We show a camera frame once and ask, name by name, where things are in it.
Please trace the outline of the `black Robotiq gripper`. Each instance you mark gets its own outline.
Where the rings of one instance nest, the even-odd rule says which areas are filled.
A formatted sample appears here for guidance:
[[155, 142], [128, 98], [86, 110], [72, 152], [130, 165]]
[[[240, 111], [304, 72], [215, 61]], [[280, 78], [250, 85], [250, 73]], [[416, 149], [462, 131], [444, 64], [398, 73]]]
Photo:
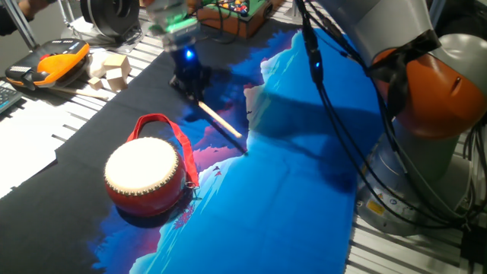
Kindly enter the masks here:
[[[183, 46], [170, 52], [170, 57], [174, 62], [174, 77], [169, 80], [169, 85], [181, 96], [204, 101], [205, 82], [209, 80], [211, 69], [199, 61], [195, 46]], [[188, 92], [184, 83], [190, 81]]]

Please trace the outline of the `person's hand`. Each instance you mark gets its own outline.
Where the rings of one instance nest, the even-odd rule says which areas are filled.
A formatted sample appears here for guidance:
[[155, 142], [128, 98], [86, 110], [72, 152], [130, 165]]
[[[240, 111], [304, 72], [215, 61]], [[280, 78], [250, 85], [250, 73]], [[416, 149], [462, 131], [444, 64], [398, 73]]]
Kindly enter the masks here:
[[20, 0], [18, 6], [26, 19], [34, 19], [35, 15], [49, 6], [47, 0]]

